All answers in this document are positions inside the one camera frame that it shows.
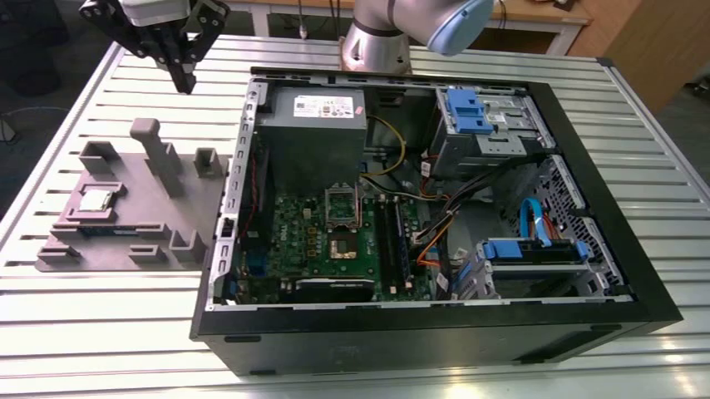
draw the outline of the ram slot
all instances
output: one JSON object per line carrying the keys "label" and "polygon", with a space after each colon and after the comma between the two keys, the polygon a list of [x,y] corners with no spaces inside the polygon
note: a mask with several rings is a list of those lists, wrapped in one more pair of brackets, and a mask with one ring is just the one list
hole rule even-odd
{"label": "ram slot", "polygon": [[379,277],[383,293],[390,293],[392,289],[396,289],[396,269],[392,259],[394,253],[390,245],[387,220],[386,203],[378,202],[378,205],[375,206],[375,235],[378,241]]}
{"label": "ram slot", "polygon": [[407,247],[407,237],[404,232],[404,220],[402,219],[402,209],[399,202],[394,201],[390,204],[391,218],[395,220],[392,226],[392,238],[395,240],[396,248],[396,263],[398,263],[398,287],[407,288],[406,282],[410,280],[410,249]]}

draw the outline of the green motherboard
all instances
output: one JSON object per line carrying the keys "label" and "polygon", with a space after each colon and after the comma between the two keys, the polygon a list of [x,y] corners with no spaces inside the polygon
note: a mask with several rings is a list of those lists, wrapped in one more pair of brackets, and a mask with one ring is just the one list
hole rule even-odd
{"label": "green motherboard", "polygon": [[[260,261],[264,264],[264,273],[250,276],[247,280],[251,302],[278,303],[279,285],[286,279],[296,278],[371,280],[375,282],[374,301],[428,299],[430,281],[426,275],[408,276],[407,289],[396,290],[382,284],[379,200],[363,198],[356,202],[352,196],[331,195],[326,214],[324,196],[278,195],[271,248],[262,260],[259,257],[255,259],[254,254],[243,254],[247,263]],[[408,238],[411,232],[419,230],[416,204],[398,199],[398,208]],[[332,226],[332,218],[343,219],[352,215],[358,215],[358,227]]]}

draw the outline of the slotted aluminum table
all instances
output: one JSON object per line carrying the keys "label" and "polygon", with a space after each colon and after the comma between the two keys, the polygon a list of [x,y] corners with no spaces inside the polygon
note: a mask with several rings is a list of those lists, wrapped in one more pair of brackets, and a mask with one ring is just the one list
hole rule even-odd
{"label": "slotted aluminum table", "polygon": [[248,68],[336,68],[338,47],[223,37],[198,66],[195,93],[184,96],[151,60],[114,45],[0,224],[0,393],[598,398],[710,392],[707,187],[615,69],[585,58],[494,52],[444,58],[420,48],[411,58],[416,74],[553,86],[686,320],[561,364],[238,378],[187,339],[198,272],[43,274],[36,252],[79,179],[76,154],[88,140],[139,152],[128,127],[134,118],[154,117],[180,153],[210,146],[231,155]]}

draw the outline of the motherboard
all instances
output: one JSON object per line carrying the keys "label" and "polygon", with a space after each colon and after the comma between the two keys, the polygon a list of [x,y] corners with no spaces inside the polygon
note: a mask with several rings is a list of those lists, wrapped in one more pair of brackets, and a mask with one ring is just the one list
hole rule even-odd
{"label": "motherboard", "polygon": [[334,302],[426,300],[430,279],[412,275],[408,251],[419,229],[414,201],[396,196],[358,197],[348,186],[319,196],[278,195],[270,248],[242,253],[238,299],[288,302],[296,283],[347,285],[328,289]]}

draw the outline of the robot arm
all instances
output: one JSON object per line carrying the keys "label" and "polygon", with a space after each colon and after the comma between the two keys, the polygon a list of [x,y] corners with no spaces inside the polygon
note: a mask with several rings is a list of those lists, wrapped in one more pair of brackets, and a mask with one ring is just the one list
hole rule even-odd
{"label": "robot arm", "polygon": [[481,34],[493,5],[494,0],[358,0],[342,49],[344,68],[407,73],[408,37],[455,56]]}
{"label": "robot arm", "polygon": [[[88,0],[83,18],[139,58],[152,57],[168,71],[180,93],[195,86],[194,68],[224,29],[230,7],[218,0]],[[195,17],[200,34],[187,38],[184,26]]]}
{"label": "robot arm", "polygon": [[[494,0],[358,0],[342,47],[351,71],[407,73],[410,39],[446,56],[473,43],[493,12]],[[81,16],[136,57],[152,57],[168,71],[175,88],[190,94],[194,68],[224,29],[230,7],[219,0],[88,0]],[[194,17],[200,34],[184,31]]]}

